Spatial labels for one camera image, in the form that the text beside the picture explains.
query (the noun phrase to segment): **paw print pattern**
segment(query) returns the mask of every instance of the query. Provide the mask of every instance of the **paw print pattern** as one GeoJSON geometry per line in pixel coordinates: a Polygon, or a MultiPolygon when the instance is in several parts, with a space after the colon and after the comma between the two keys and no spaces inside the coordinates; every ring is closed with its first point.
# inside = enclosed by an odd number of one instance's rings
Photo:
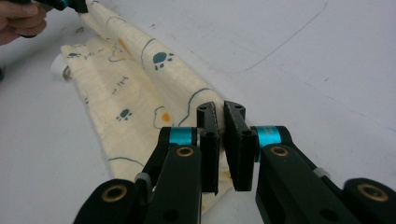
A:
{"type": "Polygon", "coordinates": [[[172,62],[173,61],[173,56],[175,54],[173,53],[164,53],[164,52],[159,52],[152,57],[152,61],[155,64],[155,70],[159,70],[165,66],[166,62],[172,62]]]}
{"type": "Polygon", "coordinates": [[[123,119],[128,120],[129,117],[132,116],[132,112],[129,109],[124,109],[120,114],[116,117],[118,121],[121,121],[123,119]]]}
{"type": "Polygon", "coordinates": [[[69,55],[67,55],[67,58],[78,58],[79,56],[81,56],[81,54],[79,53],[69,53],[69,55]]]}

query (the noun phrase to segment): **human hand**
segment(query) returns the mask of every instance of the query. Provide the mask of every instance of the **human hand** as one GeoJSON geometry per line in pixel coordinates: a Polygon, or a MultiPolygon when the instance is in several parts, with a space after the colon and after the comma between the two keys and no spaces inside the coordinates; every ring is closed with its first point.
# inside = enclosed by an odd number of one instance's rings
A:
{"type": "Polygon", "coordinates": [[[14,4],[0,0],[0,45],[5,45],[21,35],[38,35],[47,26],[47,12],[40,6],[14,4]]]}

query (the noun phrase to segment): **screw hole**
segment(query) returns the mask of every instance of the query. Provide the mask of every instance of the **screw hole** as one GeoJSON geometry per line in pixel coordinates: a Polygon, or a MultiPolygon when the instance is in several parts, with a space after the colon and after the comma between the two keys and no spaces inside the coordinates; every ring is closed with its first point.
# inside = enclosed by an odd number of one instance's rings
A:
{"type": "Polygon", "coordinates": [[[330,209],[321,209],[320,214],[329,221],[335,222],[338,220],[337,214],[330,209]]]}
{"type": "Polygon", "coordinates": [[[360,184],[358,185],[358,190],[365,197],[377,202],[383,203],[389,199],[388,194],[384,190],[373,185],[360,184]]]}
{"type": "Polygon", "coordinates": [[[181,147],[176,151],[179,157],[189,157],[194,153],[194,150],[190,147],[181,147]]]}
{"type": "Polygon", "coordinates": [[[163,213],[163,218],[166,221],[174,222],[178,219],[179,213],[176,209],[168,209],[163,213]]]}
{"type": "Polygon", "coordinates": [[[289,152],[283,147],[271,147],[271,152],[281,157],[289,155],[289,152]]]}
{"type": "Polygon", "coordinates": [[[102,194],[102,200],[107,203],[114,203],[121,200],[127,192],[124,185],[114,185],[107,188],[102,194]]]}

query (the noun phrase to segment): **blue tape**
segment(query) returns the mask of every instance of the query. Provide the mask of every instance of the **blue tape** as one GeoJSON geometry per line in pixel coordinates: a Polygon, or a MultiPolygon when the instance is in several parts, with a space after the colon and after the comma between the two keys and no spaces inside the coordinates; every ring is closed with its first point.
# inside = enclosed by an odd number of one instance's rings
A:
{"type": "Polygon", "coordinates": [[[256,126],[257,135],[259,136],[260,150],[256,160],[262,160],[262,148],[269,144],[281,143],[280,133],[276,126],[256,126]]]}
{"type": "Polygon", "coordinates": [[[65,7],[69,7],[70,6],[70,3],[69,3],[68,0],[62,0],[62,2],[64,3],[65,7]]]}
{"type": "Polygon", "coordinates": [[[192,145],[192,128],[171,128],[169,143],[178,145],[192,145]]]}

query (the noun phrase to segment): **cloth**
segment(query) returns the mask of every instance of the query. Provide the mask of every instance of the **cloth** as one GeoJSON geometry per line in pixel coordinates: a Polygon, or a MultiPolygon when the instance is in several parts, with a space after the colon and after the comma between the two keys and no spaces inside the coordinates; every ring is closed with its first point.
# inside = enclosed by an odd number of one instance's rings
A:
{"type": "MultiPolygon", "coordinates": [[[[222,99],[172,50],[97,1],[87,6],[80,16],[99,36],[62,54],[116,178],[142,171],[161,127],[196,127],[198,105],[215,103],[223,133],[222,99]]],[[[232,185],[220,155],[219,194],[203,195],[203,213],[232,185]]]]}

